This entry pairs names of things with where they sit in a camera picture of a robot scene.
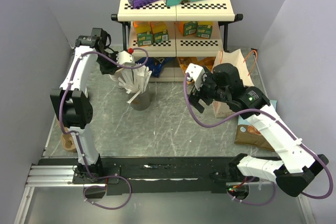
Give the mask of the green orange box far right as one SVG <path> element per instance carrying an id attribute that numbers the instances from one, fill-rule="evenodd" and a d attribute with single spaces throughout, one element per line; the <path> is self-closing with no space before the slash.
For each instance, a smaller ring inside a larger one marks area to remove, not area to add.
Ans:
<path id="1" fill-rule="evenodd" d="M 213 31 L 213 21 L 206 22 L 200 21 L 197 22 L 196 37 L 210 39 Z"/>

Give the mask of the blue snack bag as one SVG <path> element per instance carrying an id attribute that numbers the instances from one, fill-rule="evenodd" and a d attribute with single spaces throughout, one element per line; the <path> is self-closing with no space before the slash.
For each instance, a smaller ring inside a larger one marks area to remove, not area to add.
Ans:
<path id="1" fill-rule="evenodd" d="M 158 78 L 163 71 L 164 66 L 173 59 L 174 57 L 150 57 L 145 66 L 152 71 L 151 76 Z"/>

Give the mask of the green orange box far left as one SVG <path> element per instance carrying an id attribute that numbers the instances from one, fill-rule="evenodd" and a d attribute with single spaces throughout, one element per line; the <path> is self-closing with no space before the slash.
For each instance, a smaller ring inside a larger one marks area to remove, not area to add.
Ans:
<path id="1" fill-rule="evenodd" d="M 153 45 L 153 34 L 149 22 L 133 22 L 139 47 Z"/>

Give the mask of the stack of white lids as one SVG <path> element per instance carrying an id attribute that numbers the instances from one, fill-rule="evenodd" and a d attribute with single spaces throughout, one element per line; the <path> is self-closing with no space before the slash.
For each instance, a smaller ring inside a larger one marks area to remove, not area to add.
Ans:
<path id="1" fill-rule="evenodd" d="M 112 81 L 119 82 L 120 75 L 118 73 L 110 74 L 109 77 Z"/>

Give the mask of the bundle of wrapped white straws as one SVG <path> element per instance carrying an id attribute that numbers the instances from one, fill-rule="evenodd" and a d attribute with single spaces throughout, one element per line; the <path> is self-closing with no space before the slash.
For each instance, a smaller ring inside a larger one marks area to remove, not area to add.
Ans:
<path id="1" fill-rule="evenodd" d="M 131 98 L 127 101 L 128 104 L 131 104 L 147 90 L 151 75 L 152 71 L 146 66 L 122 70 L 118 82 L 119 86 L 124 88 L 127 94 L 131 95 Z"/>

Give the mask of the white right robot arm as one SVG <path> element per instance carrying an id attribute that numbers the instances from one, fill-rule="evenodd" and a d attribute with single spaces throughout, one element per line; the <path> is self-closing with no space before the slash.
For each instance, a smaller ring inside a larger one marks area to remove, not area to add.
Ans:
<path id="1" fill-rule="evenodd" d="M 257 177 L 276 183 L 287 195 L 297 197 L 324 170 L 329 180 L 329 189 L 315 199 L 325 199 L 333 191 L 333 178 L 327 168 L 328 158 L 317 155 L 307 148 L 302 139 L 286 126 L 267 96 L 255 86 L 246 86 L 238 69 L 231 63 L 222 63 L 209 71 L 207 67 L 189 64 L 184 82 L 192 81 L 190 93 L 185 92 L 185 101 L 190 112 L 202 113 L 203 101 L 207 105 L 222 102 L 229 106 L 234 116 L 241 116 L 250 123 L 270 144 L 279 159 L 267 160 L 247 154 L 239 154 L 229 168 L 235 181 L 245 177 Z"/>

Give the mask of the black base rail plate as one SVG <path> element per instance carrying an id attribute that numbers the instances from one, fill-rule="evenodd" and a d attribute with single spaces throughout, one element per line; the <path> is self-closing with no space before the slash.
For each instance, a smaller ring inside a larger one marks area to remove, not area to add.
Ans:
<path id="1" fill-rule="evenodd" d="M 226 187 L 245 178 L 233 157 L 103 157 L 86 168 L 75 158 L 42 158 L 32 165 L 30 187 L 98 185 L 107 195 L 209 191 L 224 194 Z"/>

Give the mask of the green orange box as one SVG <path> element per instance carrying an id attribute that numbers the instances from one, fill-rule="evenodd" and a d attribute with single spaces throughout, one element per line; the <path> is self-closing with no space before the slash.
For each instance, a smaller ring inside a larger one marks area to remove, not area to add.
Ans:
<path id="1" fill-rule="evenodd" d="M 213 31 L 213 21 L 206 22 L 200 21 L 197 22 L 196 37 L 210 39 Z"/>
<path id="2" fill-rule="evenodd" d="M 150 26 L 155 43 L 169 40 L 169 32 L 165 22 L 150 22 Z"/>
<path id="3" fill-rule="evenodd" d="M 179 22 L 176 22 L 175 24 L 176 24 L 179 32 L 184 37 L 196 33 L 197 22 L 191 22 L 191 21 L 182 22 L 182 21 L 179 21 Z"/>
<path id="4" fill-rule="evenodd" d="M 149 22 L 133 22 L 139 47 L 153 45 L 153 34 Z"/>

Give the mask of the paper takeout bag orange handles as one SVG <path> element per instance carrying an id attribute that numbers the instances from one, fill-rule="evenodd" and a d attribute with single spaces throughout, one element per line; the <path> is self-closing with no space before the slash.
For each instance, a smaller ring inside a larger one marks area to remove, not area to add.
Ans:
<path id="1" fill-rule="evenodd" d="M 213 68 L 221 63 L 230 63 L 238 69 L 239 76 L 245 86 L 253 86 L 254 83 L 251 79 L 252 72 L 256 68 L 257 57 L 256 51 L 253 50 L 246 57 L 243 56 L 240 49 L 234 52 L 218 51 Z M 232 115 L 234 112 L 229 108 L 226 103 L 214 101 L 212 103 L 214 116 L 216 118 L 226 118 Z"/>

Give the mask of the brown chips bag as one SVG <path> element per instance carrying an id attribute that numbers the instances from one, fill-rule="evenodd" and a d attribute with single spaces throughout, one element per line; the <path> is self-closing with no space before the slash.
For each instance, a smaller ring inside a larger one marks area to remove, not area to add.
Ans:
<path id="1" fill-rule="evenodd" d="M 274 152 L 274 149 L 262 136 L 262 134 L 241 116 L 238 117 L 235 144 L 254 146 L 262 150 Z"/>

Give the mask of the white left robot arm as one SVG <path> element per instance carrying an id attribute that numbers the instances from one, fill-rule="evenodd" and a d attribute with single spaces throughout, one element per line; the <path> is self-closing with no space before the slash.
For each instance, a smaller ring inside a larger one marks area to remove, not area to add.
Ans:
<path id="1" fill-rule="evenodd" d="M 103 179 L 104 170 L 100 154 L 94 146 L 89 124 L 93 107 L 86 94 L 87 81 L 95 63 L 102 74 L 114 74 L 116 53 L 109 53 L 111 36 L 102 28 L 93 28 L 89 36 L 79 36 L 75 41 L 73 62 L 58 89 L 52 89 L 50 99 L 64 135 L 72 137 L 78 163 L 75 174 L 92 183 Z"/>

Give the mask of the orange snack bag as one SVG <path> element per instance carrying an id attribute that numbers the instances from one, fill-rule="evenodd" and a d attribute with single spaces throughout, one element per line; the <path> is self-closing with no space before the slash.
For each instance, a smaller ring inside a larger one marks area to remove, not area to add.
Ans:
<path id="1" fill-rule="evenodd" d="M 184 77 L 189 64 L 193 63 L 201 67 L 206 66 L 212 70 L 215 57 L 177 57 L 174 62 L 174 71 L 176 77 Z"/>

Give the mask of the grey straw holder cup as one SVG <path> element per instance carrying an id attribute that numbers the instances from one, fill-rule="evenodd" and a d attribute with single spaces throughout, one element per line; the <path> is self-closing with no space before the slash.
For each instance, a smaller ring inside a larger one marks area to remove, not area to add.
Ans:
<path id="1" fill-rule="evenodd" d="M 143 111 L 149 108 L 151 103 L 151 97 L 149 88 L 147 87 L 146 90 L 139 94 L 130 104 L 131 107 L 137 111 Z"/>

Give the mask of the cream two-tier shelf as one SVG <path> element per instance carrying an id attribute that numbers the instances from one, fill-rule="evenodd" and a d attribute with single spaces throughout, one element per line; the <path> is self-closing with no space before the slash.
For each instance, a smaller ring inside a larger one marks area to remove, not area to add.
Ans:
<path id="1" fill-rule="evenodd" d="M 122 24 L 123 48 L 136 47 L 134 21 L 166 22 L 169 41 L 146 46 L 150 57 L 173 60 L 166 64 L 158 78 L 151 77 L 152 82 L 178 82 L 183 80 L 183 73 L 178 60 L 181 57 L 214 57 L 220 50 L 227 50 L 228 25 L 243 20 L 243 14 L 236 14 L 230 0 L 203 0 L 167 7 L 163 1 L 134 9 L 127 0 L 120 0 L 119 10 L 111 15 L 111 20 Z M 183 36 L 176 22 L 201 21 L 213 22 L 210 39 Z"/>

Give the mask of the brown cardboard cup carrier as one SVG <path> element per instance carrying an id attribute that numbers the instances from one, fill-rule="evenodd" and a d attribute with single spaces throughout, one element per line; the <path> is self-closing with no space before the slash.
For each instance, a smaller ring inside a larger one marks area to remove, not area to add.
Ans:
<path id="1" fill-rule="evenodd" d="M 61 135 L 62 147 L 66 152 L 76 153 L 76 145 L 74 143 L 73 137 L 71 134 L 62 134 Z"/>

